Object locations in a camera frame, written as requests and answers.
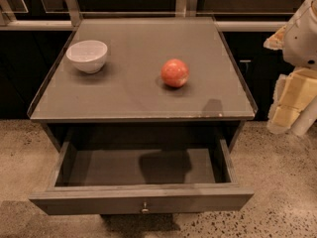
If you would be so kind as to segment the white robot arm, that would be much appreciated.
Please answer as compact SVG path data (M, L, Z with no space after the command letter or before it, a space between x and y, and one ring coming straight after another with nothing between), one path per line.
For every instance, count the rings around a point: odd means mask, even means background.
M317 120L317 0L305 0L264 47L282 50L283 59L294 66L275 84L266 127L273 134L302 136Z

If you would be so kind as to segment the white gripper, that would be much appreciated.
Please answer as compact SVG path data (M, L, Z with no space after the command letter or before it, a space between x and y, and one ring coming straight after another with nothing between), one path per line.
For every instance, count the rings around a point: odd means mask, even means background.
M305 68L317 67L316 4L302 5L287 26L264 41L264 47L283 49L285 61L301 66L290 75L281 74L275 84L266 127L273 134L282 134L291 131L301 112L317 97L317 71Z

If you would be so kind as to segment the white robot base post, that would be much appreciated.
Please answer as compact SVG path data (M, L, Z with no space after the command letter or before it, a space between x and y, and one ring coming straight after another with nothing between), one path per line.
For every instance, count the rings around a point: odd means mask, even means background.
M317 97L301 112L291 127L291 131L297 136L303 136L317 120Z

